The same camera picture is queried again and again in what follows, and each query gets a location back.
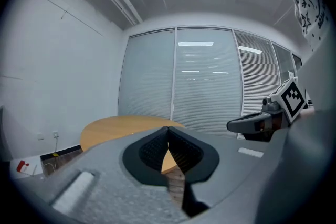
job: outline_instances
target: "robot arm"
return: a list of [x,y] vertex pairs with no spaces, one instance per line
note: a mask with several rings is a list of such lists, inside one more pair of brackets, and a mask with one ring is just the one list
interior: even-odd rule
[[247,140],[269,142],[274,131],[290,126],[306,103],[294,78],[290,78],[263,99],[261,112],[229,121],[226,127]]

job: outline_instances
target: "white sticker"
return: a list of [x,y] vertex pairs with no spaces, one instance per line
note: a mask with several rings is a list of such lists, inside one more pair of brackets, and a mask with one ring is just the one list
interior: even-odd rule
[[253,156],[253,157],[258,157],[258,158],[261,158],[264,153],[261,152],[261,151],[254,151],[254,150],[250,150],[248,148],[244,148],[244,147],[241,147],[240,149],[238,149],[238,152],[239,153],[244,153],[244,154],[247,154],[247,155],[250,155],[250,156]]

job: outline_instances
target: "ceiling light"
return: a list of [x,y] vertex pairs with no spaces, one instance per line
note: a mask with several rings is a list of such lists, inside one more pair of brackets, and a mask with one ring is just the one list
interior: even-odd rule
[[212,46],[213,42],[179,42],[179,46]]
[[249,52],[253,52],[255,54],[261,54],[262,53],[262,50],[256,50],[256,49],[252,49],[252,48],[245,47],[245,46],[239,46],[239,49],[249,51]]

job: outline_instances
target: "floor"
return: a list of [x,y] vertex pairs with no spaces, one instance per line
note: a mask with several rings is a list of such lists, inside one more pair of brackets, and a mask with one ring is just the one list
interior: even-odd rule
[[[75,159],[82,152],[82,150],[76,150],[56,158],[44,160],[42,164],[44,166],[45,175],[49,176],[54,172],[53,166],[55,166],[55,164],[56,170],[58,170],[71,160]],[[174,203],[181,207],[184,192],[184,175],[179,168],[176,168],[165,175],[168,178],[169,193],[172,196]]]

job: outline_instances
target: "metal frame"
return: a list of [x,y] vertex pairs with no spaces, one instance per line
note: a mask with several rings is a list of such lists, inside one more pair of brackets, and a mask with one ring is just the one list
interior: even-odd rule
[[[238,57],[239,57],[239,62],[240,62],[240,75],[241,75],[241,78],[242,78],[242,85],[241,85],[241,94],[242,94],[242,97],[241,97],[241,112],[240,114],[243,115],[243,112],[244,112],[244,101],[245,101],[245,98],[244,98],[244,94],[245,94],[245,91],[244,91],[244,72],[243,72],[243,65],[242,65],[242,59],[241,59],[241,56],[240,56],[240,53],[239,53],[239,48],[238,48],[238,41],[237,41],[237,38],[236,38],[236,35],[235,35],[235,31],[241,31],[243,33],[246,33],[246,34],[250,34],[250,35],[253,35],[253,36],[256,36],[258,38],[263,38],[265,40],[267,40],[268,42],[270,42],[270,46],[271,46],[271,49],[273,51],[273,55],[275,57],[275,60],[276,60],[276,63],[277,63],[277,67],[278,67],[278,74],[279,74],[279,85],[281,84],[281,75],[280,75],[280,68],[279,68],[279,63],[278,63],[278,59],[277,59],[277,55],[275,53],[275,49],[274,49],[274,45],[273,45],[273,41],[270,40],[269,38],[267,37],[264,37],[264,36],[260,36],[260,35],[256,35],[255,33],[252,33],[252,32],[249,32],[249,31],[246,31],[246,30],[242,30],[242,29],[237,29],[237,28],[230,28],[230,27],[224,27],[224,26],[216,26],[216,25],[178,25],[178,26],[172,26],[172,27],[164,27],[164,28],[156,28],[154,30],[151,30],[151,31],[145,31],[145,32],[139,32],[139,33],[136,33],[136,34],[133,34],[133,35],[130,35],[128,37],[128,40],[127,40],[127,45],[128,45],[128,42],[129,42],[129,39],[130,38],[133,38],[133,37],[137,37],[137,36],[142,36],[142,35],[147,35],[147,34],[151,34],[151,33],[157,33],[157,32],[162,32],[162,31],[168,31],[168,30],[175,30],[175,44],[174,44],[174,63],[173,63],[173,82],[172,82],[172,97],[171,97],[171,113],[170,113],[170,120],[173,119],[173,111],[174,111],[174,98],[175,98],[175,77],[176,77],[176,54],[177,54],[177,31],[178,30],[181,30],[181,29],[217,29],[217,30],[226,30],[226,31],[231,31],[232,35],[233,35],[233,38],[234,38],[234,42],[236,44],[236,49],[237,49],[237,53],[238,53]],[[124,64],[124,60],[125,60],[125,55],[126,55],[126,51],[127,51],[127,45],[126,45],[126,48],[125,48],[125,51],[124,51],[124,57],[123,57],[123,62],[122,62],[122,69],[123,69],[123,64]],[[295,62],[294,62],[294,57],[293,57],[293,52],[285,47],[283,47],[282,45],[278,44],[281,48],[289,51],[291,53],[291,57],[292,57],[292,62],[293,62],[293,66],[294,66],[294,70],[295,72],[297,73],[297,70],[296,70],[296,66],[295,66]],[[121,74],[120,74],[120,81],[119,81],[119,91],[118,91],[118,106],[117,106],[117,114],[119,112],[119,94],[120,94],[120,84],[121,84],[121,78],[122,78],[122,69],[121,69]]]
[[[299,85],[299,77],[298,77],[298,70],[296,69],[296,64],[295,64],[295,61],[294,61],[294,53],[293,52],[291,52],[290,53],[291,55],[292,55],[292,61],[293,61],[293,65],[294,65],[294,71],[295,71],[295,74],[296,74],[296,79],[297,79],[297,82],[298,82],[298,85]],[[299,56],[297,56],[297,55],[295,55],[296,57],[298,57],[299,59],[300,59],[300,61],[301,61],[301,66],[303,65],[302,64],[302,59],[299,57]],[[305,89],[305,91],[304,91],[305,93],[305,95],[304,95],[304,98],[307,98],[307,91],[306,91],[306,89]]]
[[280,75],[280,67],[279,67],[279,63],[278,63],[278,57],[277,57],[277,54],[275,53],[275,49],[274,49],[274,45],[273,45],[273,42],[271,40],[269,40],[270,42],[270,46],[272,48],[272,51],[273,51],[273,54],[274,54],[274,57],[275,57],[275,62],[277,63],[277,67],[278,67],[278,73],[279,73],[279,86],[281,85],[281,75]]
[[242,64],[242,57],[240,55],[240,52],[239,52],[239,46],[238,46],[238,41],[237,41],[237,37],[236,37],[236,34],[235,34],[235,31],[232,29],[232,35],[233,35],[233,39],[235,41],[235,44],[236,44],[236,49],[237,49],[237,53],[238,53],[238,58],[239,58],[239,62],[240,62],[240,77],[242,78],[242,85],[241,85],[241,111],[240,111],[240,116],[243,116],[243,112],[244,112],[244,101],[245,101],[245,93],[244,93],[244,71],[243,71],[243,64]]
[[175,98],[175,77],[176,77],[176,52],[177,52],[177,27],[175,27],[175,44],[174,44],[174,65],[173,65],[173,82],[172,82],[172,100],[170,105],[170,120],[173,120],[174,98]]

